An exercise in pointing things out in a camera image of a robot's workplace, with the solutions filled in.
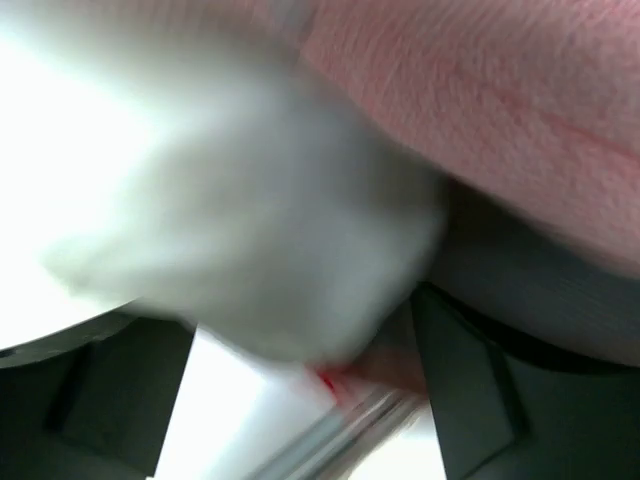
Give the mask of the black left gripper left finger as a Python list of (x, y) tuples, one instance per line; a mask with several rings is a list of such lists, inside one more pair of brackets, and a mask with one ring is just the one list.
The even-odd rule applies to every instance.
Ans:
[(112, 313), (2, 349), (2, 478), (153, 476), (193, 338)]

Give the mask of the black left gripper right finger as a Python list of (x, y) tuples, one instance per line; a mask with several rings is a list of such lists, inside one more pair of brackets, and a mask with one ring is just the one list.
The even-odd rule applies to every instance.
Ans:
[(635, 479), (639, 372), (494, 321), (430, 285), (412, 295), (450, 479)]

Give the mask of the white pillow with yellow edge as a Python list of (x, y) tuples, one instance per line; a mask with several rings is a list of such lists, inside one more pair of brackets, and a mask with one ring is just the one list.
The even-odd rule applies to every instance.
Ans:
[(431, 263), (445, 181), (202, 1), (1, 5), (1, 342), (112, 309), (338, 364)]

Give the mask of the red and pink patterned pillowcase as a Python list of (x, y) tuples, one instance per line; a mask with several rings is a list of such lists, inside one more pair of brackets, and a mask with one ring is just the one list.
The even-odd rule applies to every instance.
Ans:
[(639, 363), (639, 5), (315, 1), (303, 57), (452, 175), (432, 281), (564, 349)]

